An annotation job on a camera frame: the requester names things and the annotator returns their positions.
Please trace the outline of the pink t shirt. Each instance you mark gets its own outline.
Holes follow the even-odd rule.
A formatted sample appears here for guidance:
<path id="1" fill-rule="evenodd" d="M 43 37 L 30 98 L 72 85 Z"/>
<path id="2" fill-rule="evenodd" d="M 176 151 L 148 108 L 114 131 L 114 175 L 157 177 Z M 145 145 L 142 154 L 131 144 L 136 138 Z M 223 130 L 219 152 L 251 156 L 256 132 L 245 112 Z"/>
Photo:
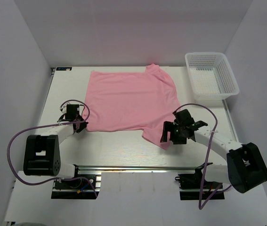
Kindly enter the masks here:
<path id="1" fill-rule="evenodd" d="M 92 71 L 85 104 L 89 132 L 142 130 L 145 140 L 164 150 L 170 142 L 160 142 L 163 124 L 174 120 L 180 105 L 173 79 L 154 64 L 142 73 Z"/>

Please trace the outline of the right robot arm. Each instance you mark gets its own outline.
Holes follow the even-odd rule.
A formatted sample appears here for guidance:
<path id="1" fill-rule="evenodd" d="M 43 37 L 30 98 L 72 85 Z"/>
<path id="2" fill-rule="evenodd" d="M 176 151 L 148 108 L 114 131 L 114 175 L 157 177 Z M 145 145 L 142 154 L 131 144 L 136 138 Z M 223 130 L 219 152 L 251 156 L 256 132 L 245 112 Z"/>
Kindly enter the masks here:
<path id="1" fill-rule="evenodd" d="M 185 145 L 191 139 L 221 156 L 226 165 L 203 163 L 195 168 L 188 178 L 179 175 L 186 184 L 197 184 L 205 188 L 212 182 L 231 185 L 236 191 L 245 193 L 267 181 L 267 167 L 254 143 L 242 144 L 233 141 L 211 129 L 203 121 L 194 121 L 187 109 L 174 112 L 173 122 L 165 121 L 161 142 L 171 141 L 175 145 Z"/>

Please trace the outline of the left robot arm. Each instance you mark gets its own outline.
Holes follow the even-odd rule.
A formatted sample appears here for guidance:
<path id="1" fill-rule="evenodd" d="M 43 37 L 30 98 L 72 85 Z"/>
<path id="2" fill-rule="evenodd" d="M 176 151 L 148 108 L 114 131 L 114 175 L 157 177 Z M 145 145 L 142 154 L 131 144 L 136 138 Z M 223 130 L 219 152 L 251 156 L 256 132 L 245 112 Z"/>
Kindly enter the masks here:
<path id="1" fill-rule="evenodd" d="M 66 178 L 70 187 L 77 188 L 82 183 L 82 176 L 76 172 L 74 164 L 62 162 L 60 145 L 74 133 L 84 130 L 88 123 L 79 112 L 65 113 L 64 116 L 58 125 L 27 137 L 23 170 L 27 176 Z"/>

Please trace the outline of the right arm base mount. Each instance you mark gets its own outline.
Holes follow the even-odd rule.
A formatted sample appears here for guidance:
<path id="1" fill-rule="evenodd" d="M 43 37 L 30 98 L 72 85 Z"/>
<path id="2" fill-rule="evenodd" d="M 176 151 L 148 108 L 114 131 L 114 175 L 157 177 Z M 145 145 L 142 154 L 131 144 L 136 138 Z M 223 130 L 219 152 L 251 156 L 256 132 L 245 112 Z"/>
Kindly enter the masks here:
<path id="1" fill-rule="evenodd" d="M 181 173 L 175 177 L 175 181 L 179 184 L 179 195 L 181 201 L 196 201 L 199 200 L 202 170 L 201 165 L 194 170 L 194 173 Z M 204 181 L 202 200 L 205 200 L 218 187 L 218 182 Z"/>

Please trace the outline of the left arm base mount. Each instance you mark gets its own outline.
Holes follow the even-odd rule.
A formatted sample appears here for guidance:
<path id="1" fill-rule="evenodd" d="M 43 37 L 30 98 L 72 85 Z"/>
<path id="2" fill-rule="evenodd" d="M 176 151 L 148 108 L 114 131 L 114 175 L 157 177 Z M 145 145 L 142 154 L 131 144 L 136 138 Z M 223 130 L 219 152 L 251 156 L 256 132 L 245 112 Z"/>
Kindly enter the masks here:
<path id="1" fill-rule="evenodd" d="M 72 181 L 55 181 L 51 199 L 53 200 L 95 200 L 99 195 L 101 172 L 77 167 Z"/>

